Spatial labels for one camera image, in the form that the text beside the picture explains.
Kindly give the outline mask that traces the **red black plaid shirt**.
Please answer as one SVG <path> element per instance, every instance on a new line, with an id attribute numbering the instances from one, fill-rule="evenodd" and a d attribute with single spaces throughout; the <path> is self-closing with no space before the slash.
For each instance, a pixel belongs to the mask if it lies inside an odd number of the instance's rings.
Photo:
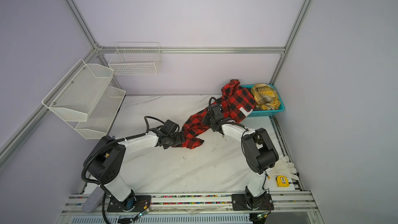
<path id="1" fill-rule="evenodd" d="M 192 115 L 182 127 L 185 142 L 175 145 L 177 148 L 194 149 L 201 146 L 204 140 L 198 136 L 208 129 L 221 130 L 220 124 L 225 121 L 242 122 L 256 107 L 256 101 L 249 89 L 243 88 L 237 79 L 231 80 L 221 88 L 222 96 L 211 97 L 208 106 Z"/>

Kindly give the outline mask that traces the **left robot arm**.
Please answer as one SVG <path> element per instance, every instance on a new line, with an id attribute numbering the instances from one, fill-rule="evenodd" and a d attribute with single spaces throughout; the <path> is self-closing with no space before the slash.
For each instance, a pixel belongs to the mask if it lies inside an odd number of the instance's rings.
<path id="1" fill-rule="evenodd" d="M 124 156 L 129 151 L 163 147 L 168 149 L 185 142 L 180 126 L 171 121 L 162 121 L 145 116 L 146 131 L 141 134 L 114 139 L 102 137 L 83 163 L 81 179 L 99 186 L 103 192 L 117 201 L 121 210 L 130 212 L 135 208 L 135 192 L 121 175 Z"/>

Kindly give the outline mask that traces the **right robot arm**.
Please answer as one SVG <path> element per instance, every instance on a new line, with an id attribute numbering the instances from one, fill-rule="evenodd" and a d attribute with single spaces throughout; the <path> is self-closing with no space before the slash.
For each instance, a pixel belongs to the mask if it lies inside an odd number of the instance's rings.
<path id="1" fill-rule="evenodd" d="M 238 140 L 245 160 L 252 171 L 245 193 L 231 196 L 233 209 L 270 213 L 274 205 L 265 182 L 268 171 L 279 160 L 279 154 L 268 132 L 264 128 L 250 129 L 231 118 L 226 118 L 221 104 L 215 97 L 209 99 L 203 123 L 213 132 Z"/>

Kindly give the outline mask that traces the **teal plastic basket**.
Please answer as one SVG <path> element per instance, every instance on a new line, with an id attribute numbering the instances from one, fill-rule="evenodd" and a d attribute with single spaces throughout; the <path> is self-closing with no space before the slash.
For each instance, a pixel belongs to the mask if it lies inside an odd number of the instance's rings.
<path id="1" fill-rule="evenodd" d="M 248 89 L 249 93 L 251 93 L 251 88 L 252 88 L 253 86 L 254 86 L 254 85 L 243 85 L 243 86 L 241 86 L 241 87 L 242 87 L 242 88 Z M 284 106 L 283 101 L 282 101 L 282 99 L 280 98 L 280 96 L 279 96 L 279 99 L 280 99 L 280 102 L 281 102 L 281 106 L 280 106 L 279 110 L 275 110 L 275 111 L 263 111 L 263 110 L 261 110 L 260 108 L 258 108 L 258 107 L 257 107 L 257 104 L 256 104 L 254 110 L 252 110 L 252 111 L 250 112 L 250 114 L 248 115 L 248 117 L 271 117 L 271 116 L 276 115 L 276 114 L 279 113 L 279 112 L 283 112 L 283 111 L 285 110 L 285 106 Z"/>

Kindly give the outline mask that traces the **yellow plaid shirt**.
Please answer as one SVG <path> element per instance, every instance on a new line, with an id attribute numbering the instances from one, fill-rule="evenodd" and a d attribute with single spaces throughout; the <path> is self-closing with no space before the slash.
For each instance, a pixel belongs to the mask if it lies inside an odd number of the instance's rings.
<path id="1" fill-rule="evenodd" d="M 257 107 L 263 111 L 279 110 L 281 102 L 277 91 L 268 84 L 255 84 L 251 88 Z"/>

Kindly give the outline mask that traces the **white work glove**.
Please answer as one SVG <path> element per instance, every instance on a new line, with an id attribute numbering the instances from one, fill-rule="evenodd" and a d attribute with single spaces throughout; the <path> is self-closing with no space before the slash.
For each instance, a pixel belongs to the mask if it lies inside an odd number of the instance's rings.
<path id="1" fill-rule="evenodd" d="M 284 176 L 293 180 L 300 180 L 297 169 L 288 156 L 284 156 L 276 161 L 274 166 L 267 173 L 269 177 Z"/>

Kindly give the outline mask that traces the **yellow tape measure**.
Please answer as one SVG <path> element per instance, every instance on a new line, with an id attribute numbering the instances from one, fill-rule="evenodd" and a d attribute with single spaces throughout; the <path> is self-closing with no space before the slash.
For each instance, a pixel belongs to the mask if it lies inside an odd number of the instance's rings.
<path id="1" fill-rule="evenodd" d="M 285 176 L 283 176 L 283 175 L 279 175 L 279 176 L 277 176 L 276 177 L 276 185 L 277 185 L 277 187 L 289 187 L 289 181 L 288 181 L 288 179 L 285 177 Z"/>

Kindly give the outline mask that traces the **grey foam pad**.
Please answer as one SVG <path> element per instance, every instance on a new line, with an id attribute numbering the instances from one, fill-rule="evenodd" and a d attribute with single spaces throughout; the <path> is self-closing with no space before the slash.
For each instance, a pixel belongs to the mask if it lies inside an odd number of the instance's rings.
<path id="1" fill-rule="evenodd" d="M 82 206 L 83 213 L 92 213 L 103 201 L 105 191 L 101 187 L 96 187 Z"/>

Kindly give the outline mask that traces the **white mesh wall shelf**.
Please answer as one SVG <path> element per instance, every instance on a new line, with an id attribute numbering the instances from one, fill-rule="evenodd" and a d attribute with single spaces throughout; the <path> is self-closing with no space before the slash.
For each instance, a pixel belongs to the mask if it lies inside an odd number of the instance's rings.
<path id="1" fill-rule="evenodd" d="M 86 140 L 106 136 L 125 98 L 112 86 L 115 72 L 79 60 L 45 96 L 42 105 Z"/>

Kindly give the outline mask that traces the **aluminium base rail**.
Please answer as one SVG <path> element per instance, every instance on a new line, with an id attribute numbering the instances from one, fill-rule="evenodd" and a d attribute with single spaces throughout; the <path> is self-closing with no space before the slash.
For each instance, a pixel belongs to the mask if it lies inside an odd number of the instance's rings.
<path id="1" fill-rule="evenodd" d="M 273 216 L 288 213 L 303 218 L 306 224 L 324 222 L 309 191 L 273 192 L 258 208 L 250 208 L 241 192 L 197 194 L 153 194 L 136 196 L 135 206 L 123 211 L 115 199 L 100 199 L 91 212 L 85 211 L 89 195 L 71 195 L 61 212 L 59 224 L 245 224 L 270 221 Z"/>

